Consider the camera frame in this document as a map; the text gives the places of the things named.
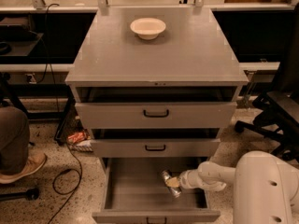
office chair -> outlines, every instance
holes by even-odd
[[[252,102],[262,110],[253,124],[238,121],[235,131],[244,128],[262,134],[280,145],[272,152],[285,161],[299,161],[299,4],[293,12],[291,37],[270,87]],[[276,124],[275,131],[266,126]]]

pants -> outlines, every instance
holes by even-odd
[[[21,172],[28,159],[29,138],[26,115],[15,107],[0,107],[0,174]]]

drawer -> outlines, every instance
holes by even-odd
[[[220,139],[110,139],[92,140],[99,158],[211,157]]]
[[[109,159],[100,212],[96,223],[187,223],[213,222],[219,211],[209,209],[201,189],[183,190],[174,198],[161,178],[163,170],[173,175],[197,168],[196,158]]]
[[[78,103],[86,129],[224,128],[236,103],[101,104]]]

bowl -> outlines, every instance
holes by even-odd
[[[152,40],[165,30],[166,24],[159,19],[143,18],[133,21],[130,28],[140,38]]]

shoe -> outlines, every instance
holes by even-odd
[[[44,153],[37,153],[33,156],[30,156],[28,157],[27,163],[20,173],[15,175],[0,174],[0,183],[1,184],[13,183],[21,179],[22,177],[34,174],[45,164],[46,160],[47,160],[47,156]]]

